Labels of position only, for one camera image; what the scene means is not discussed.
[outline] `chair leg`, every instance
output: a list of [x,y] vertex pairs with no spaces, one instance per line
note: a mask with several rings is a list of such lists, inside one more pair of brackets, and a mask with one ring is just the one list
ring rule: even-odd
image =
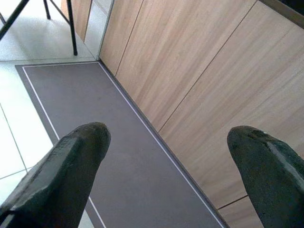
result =
[[76,38],[75,38],[75,28],[74,28],[72,3],[71,3],[71,0],[66,0],[66,3],[67,3],[67,10],[68,10],[68,17],[69,17],[69,21],[70,21],[73,51],[74,51],[74,56],[76,56],[78,53],[77,53]]
[[16,7],[14,12],[11,14],[9,19],[6,21],[6,23],[3,25],[2,29],[0,30],[0,40],[4,37],[5,33],[9,30],[11,25],[14,23],[16,18],[19,16],[21,11],[24,9],[26,4],[28,3],[29,0],[22,0],[19,5]]
[[44,3],[44,7],[46,8],[46,13],[47,13],[47,19],[51,19],[51,16],[49,14],[49,10],[48,10],[48,4],[47,4],[47,0],[43,0]]

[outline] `wood grain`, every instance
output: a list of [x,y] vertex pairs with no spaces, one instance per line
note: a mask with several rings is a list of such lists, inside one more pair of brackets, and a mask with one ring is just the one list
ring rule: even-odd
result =
[[257,2],[160,131],[212,203],[246,195],[226,137],[251,125],[304,157],[304,30]]
[[218,210],[230,228],[263,228],[249,197]]
[[116,77],[157,130],[254,2],[143,2]]
[[[86,37],[86,27],[87,22],[89,20],[90,10],[91,10],[91,3],[92,0],[71,0],[72,2],[72,9],[73,9],[73,18],[74,18],[74,26],[75,31],[78,36],[85,41]],[[67,12],[67,1],[61,1],[61,10],[64,15],[68,17]]]
[[99,56],[113,75],[116,75],[142,1],[114,1]]

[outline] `white stripe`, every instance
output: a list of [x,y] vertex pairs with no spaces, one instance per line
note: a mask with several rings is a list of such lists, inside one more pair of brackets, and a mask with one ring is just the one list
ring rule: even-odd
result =
[[[149,127],[146,125],[146,123],[143,121],[143,119],[138,115],[137,111],[133,108],[133,106],[130,104],[130,102],[128,101],[128,99],[127,99],[127,98],[125,97],[125,95],[122,93],[122,91],[120,90],[120,88],[116,85],[116,83],[113,81],[113,79],[109,76],[109,74],[107,73],[107,71],[104,69],[104,67],[103,67],[99,62],[89,62],[89,63],[64,63],[64,64],[60,64],[60,63],[59,63],[59,64],[52,64],[52,65],[27,66],[27,67],[41,67],[41,66],[44,67],[44,66],[75,65],[75,64],[98,64],[98,65],[102,68],[102,70],[106,73],[106,75],[108,76],[108,78],[110,79],[110,81],[113,83],[113,85],[115,86],[115,88],[118,90],[118,92],[120,93],[120,95],[124,98],[124,100],[127,102],[127,104],[131,107],[131,109],[132,109],[133,112],[136,114],[136,116],[138,117],[138,119],[142,122],[142,124],[145,126],[145,128],[148,130],[148,132],[152,135],[152,137],[153,137],[154,140],[157,142],[157,144],[161,147],[161,149],[164,151],[164,153],[167,155],[167,157],[170,159],[170,161],[174,164],[174,166],[176,167],[176,169],[180,172],[180,174],[183,176],[183,178],[186,180],[186,182],[190,185],[190,187],[191,187],[192,190],[195,192],[195,194],[198,196],[198,198],[203,202],[203,204],[204,204],[205,207],[208,209],[208,211],[210,212],[210,214],[214,217],[214,219],[219,223],[219,225],[220,225],[222,228],[225,228],[225,227],[223,226],[223,224],[219,221],[219,219],[217,218],[217,216],[216,216],[216,215],[213,213],[213,211],[210,209],[210,207],[209,207],[208,204],[205,202],[205,200],[200,196],[200,194],[199,194],[199,193],[197,192],[197,190],[194,188],[193,184],[192,184],[192,183],[188,180],[188,178],[184,175],[184,173],[181,171],[181,169],[179,168],[179,166],[175,163],[175,161],[174,161],[174,160],[171,158],[171,156],[168,154],[167,150],[162,146],[162,144],[159,142],[159,140],[154,136],[154,134],[152,133],[152,131],[149,129]],[[22,68],[23,68],[23,71],[25,72],[25,74],[26,74],[26,76],[27,76],[27,78],[28,78],[28,80],[29,80],[29,82],[30,82],[30,79],[29,79],[29,77],[28,77],[28,75],[27,75],[27,73],[26,73],[26,71],[25,71],[25,69],[24,69],[25,67],[26,67],[26,66],[23,66]],[[32,85],[31,82],[30,82],[30,84],[31,84],[31,87],[32,87],[32,89],[34,90],[35,95],[36,95],[37,99],[39,100],[39,103],[41,104],[41,106],[42,106],[42,108],[43,108],[45,114],[47,115],[47,113],[46,113],[46,111],[45,111],[45,109],[44,109],[44,107],[43,107],[43,105],[42,105],[42,103],[41,103],[41,101],[40,101],[40,99],[39,99],[39,97],[38,97],[38,95],[37,95],[37,93],[36,93],[36,91],[35,91],[35,89],[34,89],[34,87],[33,87],[33,85]],[[50,124],[51,124],[51,126],[52,126],[52,128],[53,128],[53,130],[54,130],[54,132],[55,132],[55,134],[57,135],[57,133],[56,133],[56,131],[55,131],[55,129],[54,129],[54,127],[53,127],[53,125],[52,125],[52,123],[51,123],[49,117],[48,117],[48,115],[47,115],[47,119],[49,120],[49,122],[50,122]],[[90,197],[89,197],[89,200],[90,200],[90,202],[91,202],[91,204],[92,204],[92,206],[93,206],[93,208],[94,208],[94,210],[95,210],[97,216],[99,217],[101,223],[102,223],[103,226],[105,227],[105,225],[104,225],[104,223],[103,223],[103,221],[102,221],[102,219],[101,219],[101,217],[100,217],[100,215],[99,215],[99,213],[98,213],[98,211],[97,211],[97,209],[96,209],[95,205],[93,204],[93,202],[92,202],[92,200],[91,200]]]

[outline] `white tile floor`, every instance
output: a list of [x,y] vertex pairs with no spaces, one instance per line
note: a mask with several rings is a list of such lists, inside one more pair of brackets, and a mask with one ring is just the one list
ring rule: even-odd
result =
[[[0,1],[5,19],[19,2]],[[0,41],[0,204],[52,147],[15,65],[94,60],[78,36],[78,56],[73,55],[68,24],[50,2],[49,9],[52,20],[42,0],[30,0]],[[86,212],[79,227],[93,227]]]

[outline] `wooden panel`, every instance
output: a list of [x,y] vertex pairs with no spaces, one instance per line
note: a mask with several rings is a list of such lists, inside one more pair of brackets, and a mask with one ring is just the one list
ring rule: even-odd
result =
[[246,195],[226,137],[262,129],[304,157],[304,30],[257,2],[160,131],[212,203]]
[[[72,8],[73,8],[73,18],[74,18],[74,26],[75,31],[78,36],[85,41],[86,37],[86,27],[87,22],[89,20],[90,9],[92,0],[72,0]],[[67,1],[61,1],[61,10],[64,15],[68,17],[67,12]]]
[[249,197],[218,211],[231,228],[263,228]]
[[99,56],[113,75],[116,75],[142,1],[114,1]]
[[254,2],[143,2],[116,77],[157,130]]

